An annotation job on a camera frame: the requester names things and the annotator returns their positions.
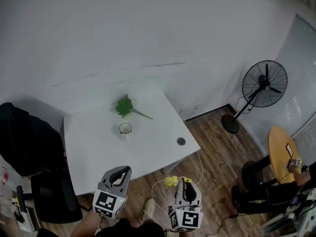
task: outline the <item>fan base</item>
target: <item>fan base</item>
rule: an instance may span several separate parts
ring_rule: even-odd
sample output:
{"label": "fan base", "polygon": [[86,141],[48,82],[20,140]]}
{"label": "fan base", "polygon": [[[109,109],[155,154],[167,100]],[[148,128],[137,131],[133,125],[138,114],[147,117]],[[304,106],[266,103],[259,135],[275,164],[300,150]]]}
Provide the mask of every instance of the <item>fan base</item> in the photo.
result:
{"label": "fan base", "polygon": [[230,133],[238,133],[239,131],[239,124],[237,121],[232,122],[233,120],[233,116],[232,115],[224,115],[222,116],[222,125],[225,128],[226,131],[230,132]]}

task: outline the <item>white cable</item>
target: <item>white cable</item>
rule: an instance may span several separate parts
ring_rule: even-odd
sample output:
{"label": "white cable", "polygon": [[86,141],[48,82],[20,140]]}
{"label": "white cable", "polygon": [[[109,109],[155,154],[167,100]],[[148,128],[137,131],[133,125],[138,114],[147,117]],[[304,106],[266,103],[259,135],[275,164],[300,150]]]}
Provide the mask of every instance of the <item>white cable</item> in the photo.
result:
{"label": "white cable", "polygon": [[[153,197],[153,187],[154,187],[154,185],[157,184],[157,183],[163,182],[163,181],[164,181],[164,179],[163,179],[163,180],[160,180],[160,181],[158,181],[158,182],[155,182],[155,183],[152,185],[152,199],[154,199],[154,197]],[[156,206],[158,206],[161,210],[163,210],[165,213],[167,213],[164,209],[162,209],[162,208],[159,206],[159,204],[157,204],[156,202],[155,202],[155,204],[156,204]]]}
{"label": "white cable", "polygon": [[198,159],[199,159],[199,162],[201,164],[201,169],[202,169],[202,172],[201,172],[201,177],[199,178],[199,181],[196,183],[197,185],[200,183],[201,179],[202,179],[202,175],[203,175],[203,166],[202,166],[202,162],[201,162],[201,157],[199,156],[198,152],[197,153],[197,156],[198,156]]}
{"label": "white cable", "polygon": [[[201,176],[200,176],[200,178],[199,178],[199,181],[196,183],[196,184],[199,184],[200,182],[201,182],[201,179],[202,179],[202,176],[203,176],[203,166],[202,166],[202,162],[201,162],[201,157],[199,156],[199,154],[198,154],[198,152],[196,151],[196,153],[197,153],[197,156],[198,156],[198,159],[199,159],[199,162],[200,162],[200,164],[201,164],[201,169],[202,169],[202,172],[201,172]],[[154,188],[154,185],[155,184],[157,184],[157,183],[160,183],[160,182],[163,182],[165,179],[163,179],[163,180],[160,180],[160,181],[157,181],[157,182],[155,182],[153,185],[152,185],[152,199],[154,199],[154,196],[153,196],[153,188]],[[155,204],[156,204],[156,206],[158,206],[161,210],[163,210],[165,213],[167,213],[164,209],[162,209],[160,206],[159,206],[159,204],[157,204],[156,202],[155,202]]]}

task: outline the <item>white table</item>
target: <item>white table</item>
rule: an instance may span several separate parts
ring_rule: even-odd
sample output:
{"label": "white table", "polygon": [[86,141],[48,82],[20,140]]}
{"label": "white table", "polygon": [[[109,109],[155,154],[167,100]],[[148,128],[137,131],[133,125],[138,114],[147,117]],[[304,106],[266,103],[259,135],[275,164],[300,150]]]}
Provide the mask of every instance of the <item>white table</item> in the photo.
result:
{"label": "white table", "polygon": [[[107,170],[128,165],[132,179],[161,169],[194,153],[200,146],[163,93],[132,99],[136,113],[124,118],[109,104],[64,117],[66,154],[76,195],[94,192]],[[127,141],[119,126],[129,123]],[[184,146],[177,139],[186,140]]]}

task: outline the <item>standing fan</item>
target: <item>standing fan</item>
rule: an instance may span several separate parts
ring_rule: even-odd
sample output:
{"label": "standing fan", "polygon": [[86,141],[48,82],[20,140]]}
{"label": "standing fan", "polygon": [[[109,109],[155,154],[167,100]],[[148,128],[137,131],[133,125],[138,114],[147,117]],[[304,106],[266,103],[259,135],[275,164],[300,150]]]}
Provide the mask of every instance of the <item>standing fan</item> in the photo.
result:
{"label": "standing fan", "polygon": [[280,63],[261,61],[253,65],[242,81],[242,94],[247,103],[235,117],[222,116],[223,127],[230,133],[237,133],[239,124],[236,119],[248,105],[253,107],[271,106],[283,96],[286,86],[286,71]]}

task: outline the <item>mug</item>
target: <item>mug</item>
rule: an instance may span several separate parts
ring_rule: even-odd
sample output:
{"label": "mug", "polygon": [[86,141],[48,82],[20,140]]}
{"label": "mug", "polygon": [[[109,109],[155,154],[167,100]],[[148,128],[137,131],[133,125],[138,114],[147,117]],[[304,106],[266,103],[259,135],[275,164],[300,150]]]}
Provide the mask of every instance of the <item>mug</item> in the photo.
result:
{"label": "mug", "polygon": [[129,134],[132,132],[132,126],[129,123],[123,123],[119,126],[120,138],[122,141],[126,141],[129,138]]}

